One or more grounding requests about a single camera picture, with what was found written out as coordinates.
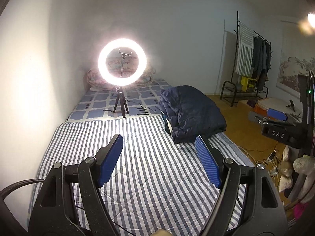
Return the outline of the orange box with lace cover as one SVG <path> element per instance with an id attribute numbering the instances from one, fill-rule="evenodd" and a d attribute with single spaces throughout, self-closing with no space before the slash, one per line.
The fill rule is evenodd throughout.
<path id="1" fill-rule="evenodd" d="M 292 107 L 288 107 L 289 105 L 289 101 L 285 102 L 277 98 L 260 99 L 255 104 L 254 112 L 266 116 L 268 109 L 274 109 L 280 112 L 294 113 L 298 116 L 301 115 L 302 112 L 300 109 L 294 107 L 293 110 Z"/>

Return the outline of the white plush toy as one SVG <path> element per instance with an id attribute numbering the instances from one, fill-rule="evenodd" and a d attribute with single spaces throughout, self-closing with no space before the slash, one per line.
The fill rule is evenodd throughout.
<path id="1" fill-rule="evenodd" d="M 279 192 L 291 202 L 306 204 L 314 197 L 314 156 L 297 156 L 299 149 L 286 146 L 280 164 Z"/>

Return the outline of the navy quilted puffer jacket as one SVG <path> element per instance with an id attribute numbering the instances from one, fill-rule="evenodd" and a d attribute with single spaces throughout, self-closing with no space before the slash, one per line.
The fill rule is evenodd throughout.
<path id="1" fill-rule="evenodd" d="M 210 138 L 227 128 L 214 101 L 192 86 L 163 89 L 158 108 L 165 130 L 175 144 L 194 142 L 198 135 Z"/>

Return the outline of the black mini tripod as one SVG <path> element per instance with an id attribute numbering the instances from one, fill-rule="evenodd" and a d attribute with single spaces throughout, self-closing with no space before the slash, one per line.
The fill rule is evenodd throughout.
<path id="1" fill-rule="evenodd" d="M 127 105 L 127 100 L 125 98 L 125 94 L 123 92 L 123 88 L 117 87 L 116 92 L 117 92 L 117 95 L 116 95 L 116 101 L 115 101 L 113 113 L 116 113 L 118 103 L 120 103 L 122 117 L 125 118 L 126 114 L 129 113 L 129 109 L 128 109 L 128 105 Z"/>

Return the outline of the black clothes rack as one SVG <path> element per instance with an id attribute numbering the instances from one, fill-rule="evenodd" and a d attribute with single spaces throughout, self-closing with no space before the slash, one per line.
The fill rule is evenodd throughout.
<path id="1" fill-rule="evenodd" d="M 231 77 L 222 83 L 220 99 L 231 107 L 248 98 L 268 97 L 272 43 L 244 24 L 236 14 L 236 41 Z"/>

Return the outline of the dark hanging garment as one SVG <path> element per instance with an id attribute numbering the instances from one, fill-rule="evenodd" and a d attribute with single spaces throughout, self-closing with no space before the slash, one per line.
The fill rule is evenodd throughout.
<path id="1" fill-rule="evenodd" d="M 254 38 L 253 60 L 251 67 L 253 68 L 252 79 L 256 80 L 256 88 L 263 90 L 268 76 L 268 70 L 271 63 L 271 45 L 269 42 L 256 36 Z"/>

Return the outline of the blue white striped bed cover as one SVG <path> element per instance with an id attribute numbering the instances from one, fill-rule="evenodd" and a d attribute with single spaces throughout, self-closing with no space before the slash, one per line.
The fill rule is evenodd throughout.
<path id="1" fill-rule="evenodd" d="M 55 131 L 38 169 L 78 164 L 115 135 L 123 136 L 118 163 L 100 190 L 120 235 L 198 235 L 218 195 L 193 143 L 173 143 L 160 116 L 64 123 Z"/>

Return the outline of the landscape wall painting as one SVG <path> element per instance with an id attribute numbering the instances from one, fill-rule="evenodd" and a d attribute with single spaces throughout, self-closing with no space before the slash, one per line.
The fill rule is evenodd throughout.
<path id="1" fill-rule="evenodd" d="M 314 36 L 297 23 L 283 21 L 283 41 L 276 87 L 299 98 L 298 75 L 314 70 Z"/>

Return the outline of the rolled floral quilt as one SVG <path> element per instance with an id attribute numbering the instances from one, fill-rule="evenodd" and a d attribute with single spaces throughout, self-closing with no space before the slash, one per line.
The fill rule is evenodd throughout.
<path id="1" fill-rule="evenodd" d="M 136 71 L 135 65 L 124 65 L 122 77 L 124 78 L 129 77 L 135 71 Z M 115 65 L 113 68 L 109 69 L 109 72 L 113 74 L 114 76 L 119 77 L 121 73 L 121 66 Z M 133 88 L 149 86 L 149 84 L 153 82 L 153 75 L 155 73 L 156 73 L 156 70 L 151 65 L 147 65 L 146 69 L 144 70 L 140 78 L 136 80 L 134 83 L 125 86 L 124 88 L 133 89 Z M 87 80 L 87 83 L 91 86 L 91 88 L 95 89 L 96 91 L 111 90 L 115 87 L 115 85 L 108 83 L 107 81 L 105 81 L 105 79 L 102 78 L 98 69 L 89 70 L 86 75 L 86 80 Z"/>

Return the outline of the striped towel on rack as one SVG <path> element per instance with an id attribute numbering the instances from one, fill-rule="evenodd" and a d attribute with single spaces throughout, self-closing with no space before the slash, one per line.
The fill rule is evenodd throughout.
<path id="1" fill-rule="evenodd" d="M 254 31 L 239 22 L 234 72 L 240 76 L 249 77 L 254 51 Z"/>

